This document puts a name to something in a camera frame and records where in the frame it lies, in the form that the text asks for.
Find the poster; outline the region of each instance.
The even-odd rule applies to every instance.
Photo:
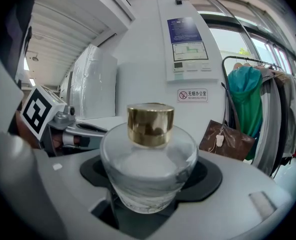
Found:
[[[191,17],[168,20],[174,61],[207,60],[201,35]]]

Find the blue poster header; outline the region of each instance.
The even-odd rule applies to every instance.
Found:
[[[168,26],[172,44],[202,41],[191,17],[168,19]]]

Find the ceiling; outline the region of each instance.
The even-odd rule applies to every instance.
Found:
[[[79,6],[78,1],[36,0],[32,12],[33,35],[26,55],[28,77],[41,85],[59,85],[76,58],[108,29]]]

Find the tree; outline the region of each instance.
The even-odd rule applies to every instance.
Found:
[[[242,55],[251,55],[251,53],[249,52],[249,50],[245,50],[244,48],[240,48],[240,51],[239,51],[240,54]]]

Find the gold bottle cap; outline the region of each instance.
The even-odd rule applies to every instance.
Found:
[[[128,105],[128,136],[133,142],[157,147],[169,142],[174,107],[162,103]]]

